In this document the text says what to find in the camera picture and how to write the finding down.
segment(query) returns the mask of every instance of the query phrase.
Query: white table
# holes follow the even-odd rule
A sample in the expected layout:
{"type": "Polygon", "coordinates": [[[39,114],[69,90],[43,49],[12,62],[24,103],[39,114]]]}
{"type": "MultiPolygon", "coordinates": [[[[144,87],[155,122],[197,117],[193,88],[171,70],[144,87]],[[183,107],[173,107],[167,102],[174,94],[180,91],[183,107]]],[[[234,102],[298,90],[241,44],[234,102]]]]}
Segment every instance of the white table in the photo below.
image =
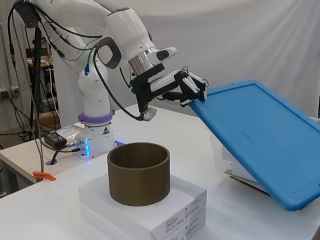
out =
{"type": "MultiPolygon", "coordinates": [[[[73,129],[80,131],[81,128],[72,126],[67,130],[73,129]]],[[[55,151],[43,147],[44,162],[50,162],[55,151]]],[[[65,172],[85,162],[90,161],[78,157],[76,153],[60,153],[57,156],[58,164],[53,166],[44,165],[44,171],[52,175],[65,172]]],[[[7,193],[12,193],[18,190],[16,176],[20,177],[27,184],[34,184],[37,179],[33,177],[34,171],[40,171],[39,152],[34,141],[29,141],[11,148],[0,151],[0,160],[3,164],[4,171],[1,175],[4,185],[4,190],[7,193]]]]}
{"type": "MultiPolygon", "coordinates": [[[[159,110],[151,122],[140,123],[118,111],[113,123],[117,140],[167,147],[172,173],[208,189],[207,224],[194,239],[306,240],[316,232],[319,201],[302,211],[286,212],[270,197],[218,172],[209,130],[198,118],[159,110]]],[[[44,181],[1,199],[0,239],[105,240],[81,219],[77,191],[106,171],[102,156],[58,174],[55,182],[44,181]]]]}

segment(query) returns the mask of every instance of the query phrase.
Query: white backdrop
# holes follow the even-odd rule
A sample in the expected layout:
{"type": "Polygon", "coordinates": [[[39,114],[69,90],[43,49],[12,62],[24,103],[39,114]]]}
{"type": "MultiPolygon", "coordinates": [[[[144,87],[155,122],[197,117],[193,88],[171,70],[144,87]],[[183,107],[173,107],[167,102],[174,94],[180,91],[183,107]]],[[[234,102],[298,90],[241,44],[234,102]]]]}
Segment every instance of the white backdrop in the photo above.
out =
{"type": "MultiPolygon", "coordinates": [[[[141,16],[158,48],[177,48],[178,54],[166,63],[168,71],[188,66],[206,78],[211,87],[256,79],[306,114],[317,115],[319,0],[118,0],[116,3],[132,7],[141,16]]],[[[109,84],[124,105],[135,103],[117,71],[111,71],[109,84]]],[[[163,103],[156,105],[170,108],[163,103]]],[[[76,121],[78,113],[70,114],[70,108],[66,112],[68,119],[64,123],[76,121]]]]}

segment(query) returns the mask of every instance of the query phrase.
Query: blue light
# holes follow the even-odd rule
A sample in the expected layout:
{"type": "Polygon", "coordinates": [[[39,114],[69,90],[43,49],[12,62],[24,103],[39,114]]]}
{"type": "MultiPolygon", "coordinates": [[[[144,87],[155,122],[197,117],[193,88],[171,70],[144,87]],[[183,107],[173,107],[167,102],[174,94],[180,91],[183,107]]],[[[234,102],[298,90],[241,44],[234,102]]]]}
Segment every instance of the blue light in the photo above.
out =
{"type": "Polygon", "coordinates": [[[90,157],[90,146],[89,146],[89,141],[88,141],[88,139],[86,139],[85,141],[84,141],[84,144],[85,144],[85,147],[86,147],[86,157],[90,157]]]}

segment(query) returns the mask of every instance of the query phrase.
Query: orange object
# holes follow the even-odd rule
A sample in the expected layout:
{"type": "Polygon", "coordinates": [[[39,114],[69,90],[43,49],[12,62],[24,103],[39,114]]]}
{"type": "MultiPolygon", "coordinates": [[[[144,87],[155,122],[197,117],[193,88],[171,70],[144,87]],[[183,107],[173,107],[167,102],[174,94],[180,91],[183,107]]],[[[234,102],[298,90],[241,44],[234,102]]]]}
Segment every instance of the orange object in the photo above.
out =
{"type": "Polygon", "coordinates": [[[34,178],[40,178],[40,179],[47,179],[49,181],[55,181],[56,178],[52,176],[50,173],[43,173],[43,172],[33,172],[34,178]]]}

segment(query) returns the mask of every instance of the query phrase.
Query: label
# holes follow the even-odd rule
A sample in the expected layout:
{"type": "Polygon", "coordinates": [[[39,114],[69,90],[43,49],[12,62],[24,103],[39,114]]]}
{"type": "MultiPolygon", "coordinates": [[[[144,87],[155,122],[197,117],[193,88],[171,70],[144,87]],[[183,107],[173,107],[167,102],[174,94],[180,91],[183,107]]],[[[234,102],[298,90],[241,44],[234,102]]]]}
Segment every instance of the label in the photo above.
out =
{"type": "Polygon", "coordinates": [[[167,227],[167,233],[170,231],[173,231],[176,228],[176,223],[178,221],[178,217],[174,217],[171,218],[167,223],[166,223],[166,227],[167,227]]]}
{"type": "Polygon", "coordinates": [[[108,134],[108,133],[110,133],[110,131],[109,131],[109,129],[108,129],[108,126],[106,126],[105,129],[103,130],[102,135],[106,135],[106,134],[108,134]]]}
{"type": "Polygon", "coordinates": [[[166,240],[186,240],[190,239],[205,224],[205,210],[198,213],[196,217],[186,223],[181,229],[175,232],[166,240]]]}
{"type": "Polygon", "coordinates": [[[192,215],[195,211],[199,209],[200,199],[194,200],[193,203],[189,205],[189,207],[185,208],[185,217],[187,219],[190,215],[192,215]]]}

